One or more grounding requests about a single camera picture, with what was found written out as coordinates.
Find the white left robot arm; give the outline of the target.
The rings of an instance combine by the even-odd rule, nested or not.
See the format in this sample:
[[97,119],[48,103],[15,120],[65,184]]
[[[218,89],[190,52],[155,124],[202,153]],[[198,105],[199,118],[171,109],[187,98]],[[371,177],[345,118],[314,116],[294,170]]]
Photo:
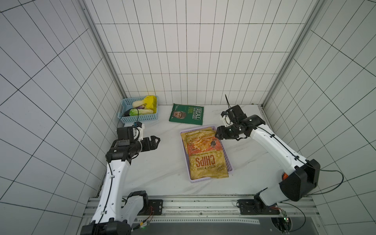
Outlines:
[[82,235],[130,235],[139,213],[151,208],[146,191],[132,192],[123,198],[128,170],[141,152],[158,148],[160,138],[144,137],[145,125],[139,121],[117,129],[117,139],[105,158],[107,169],[99,205],[89,225],[81,228]]

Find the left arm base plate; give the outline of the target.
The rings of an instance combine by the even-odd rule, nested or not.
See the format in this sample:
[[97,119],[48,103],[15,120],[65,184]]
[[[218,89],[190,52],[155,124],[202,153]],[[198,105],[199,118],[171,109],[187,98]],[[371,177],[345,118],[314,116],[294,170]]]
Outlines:
[[138,215],[161,215],[163,202],[164,201],[161,199],[148,200],[147,204],[143,206]]

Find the toy eggplant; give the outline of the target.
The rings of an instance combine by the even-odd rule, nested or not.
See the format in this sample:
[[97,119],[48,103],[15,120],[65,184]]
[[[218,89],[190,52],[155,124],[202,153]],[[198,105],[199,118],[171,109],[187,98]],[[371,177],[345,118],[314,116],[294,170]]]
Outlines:
[[129,117],[130,116],[130,111],[131,111],[130,109],[127,110],[127,111],[125,111],[124,114],[123,114],[123,116],[124,117]]

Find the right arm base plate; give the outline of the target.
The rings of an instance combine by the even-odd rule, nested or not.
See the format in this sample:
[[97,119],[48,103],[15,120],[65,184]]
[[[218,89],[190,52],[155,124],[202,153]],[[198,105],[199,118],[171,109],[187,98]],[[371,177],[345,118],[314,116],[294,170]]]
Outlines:
[[278,209],[272,209],[262,202],[254,199],[239,199],[236,206],[241,215],[279,215]]

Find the yellow snack bag in basket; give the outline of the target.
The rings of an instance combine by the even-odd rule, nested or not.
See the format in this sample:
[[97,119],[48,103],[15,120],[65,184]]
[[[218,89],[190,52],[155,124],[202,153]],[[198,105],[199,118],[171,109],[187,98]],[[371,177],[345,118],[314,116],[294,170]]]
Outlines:
[[156,96],[146,96],[143,99],[144,109],[152,110],[153,113],[157,112],[157,97]]

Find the blue plastic basket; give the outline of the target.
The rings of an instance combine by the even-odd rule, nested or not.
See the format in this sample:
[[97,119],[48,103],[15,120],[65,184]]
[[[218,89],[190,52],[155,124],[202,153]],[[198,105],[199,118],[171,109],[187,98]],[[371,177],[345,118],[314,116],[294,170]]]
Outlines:
[[137,100],[143,100],[145,97],[138,97],[138,98],[127,98],[122,99],[119,108],[118,108],[118,118],[122,123],[133,123],[136,121],[151,121],[151,120],[157,120],[158,119],[158,109],[157,112],[151,115],[142,115],[142,116],[129,116],[124,117],[123,114],[125,111],[132,109],[132,103]]

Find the green REAL chips bag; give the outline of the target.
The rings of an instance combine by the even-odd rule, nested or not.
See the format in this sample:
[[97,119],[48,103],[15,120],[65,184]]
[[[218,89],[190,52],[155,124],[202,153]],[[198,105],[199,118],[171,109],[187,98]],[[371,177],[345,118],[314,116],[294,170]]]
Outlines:
[[169,117],[170,122],[202,125],[204,116],[204,107],[173,104]]

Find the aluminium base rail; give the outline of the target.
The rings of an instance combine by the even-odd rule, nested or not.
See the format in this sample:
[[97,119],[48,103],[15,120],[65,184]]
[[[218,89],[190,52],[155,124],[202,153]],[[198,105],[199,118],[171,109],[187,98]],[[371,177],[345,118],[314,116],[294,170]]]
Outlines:
[[[239,199],[254,199],[252,195],[169,195],[148,196],[148,200],[163,200],[161,215],[137,215],[134,225],[142,223],[241,223],[260,225],[263,219],[295,220],[310,222],[319,217],[319,212],[311,198],[298,202],[282,202],[272,209],[279,215],[241,215],[236,203]],[[86,205],[81,225],[89,225],[99,205],[100,198],[90,198]]]

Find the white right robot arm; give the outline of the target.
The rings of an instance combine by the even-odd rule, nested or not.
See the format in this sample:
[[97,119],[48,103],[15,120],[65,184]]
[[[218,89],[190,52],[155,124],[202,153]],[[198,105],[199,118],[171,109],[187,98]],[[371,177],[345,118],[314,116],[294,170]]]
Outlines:
[[283,169],[285,178],[254,197],[259,207],[270,207],[279,202],[299,201],[317,187],[320,164],[307,160],[279,138],[258,115],[247,116],[239,105],[221,113],[222,126],[216,130],[219,140],[251,138],[258,142]]

